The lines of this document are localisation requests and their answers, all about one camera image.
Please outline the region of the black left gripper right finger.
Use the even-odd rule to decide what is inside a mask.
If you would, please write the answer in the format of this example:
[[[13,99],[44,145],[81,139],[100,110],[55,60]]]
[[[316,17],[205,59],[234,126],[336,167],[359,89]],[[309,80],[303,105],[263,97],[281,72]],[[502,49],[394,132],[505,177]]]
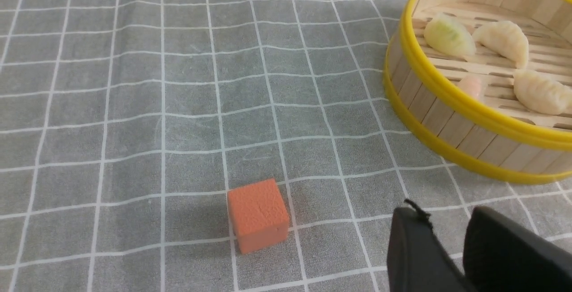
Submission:
[[[463,269],[479,292],[569,292],[572,256],[490,207],[475,207]]]

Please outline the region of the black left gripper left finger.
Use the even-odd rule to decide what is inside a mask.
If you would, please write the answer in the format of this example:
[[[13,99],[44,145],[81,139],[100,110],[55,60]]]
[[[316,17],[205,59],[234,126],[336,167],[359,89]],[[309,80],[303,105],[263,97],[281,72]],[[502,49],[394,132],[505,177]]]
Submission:
[[[394,209],[387,252],[391,292],[473,292],[433,232],[425,212],[410,199]]]

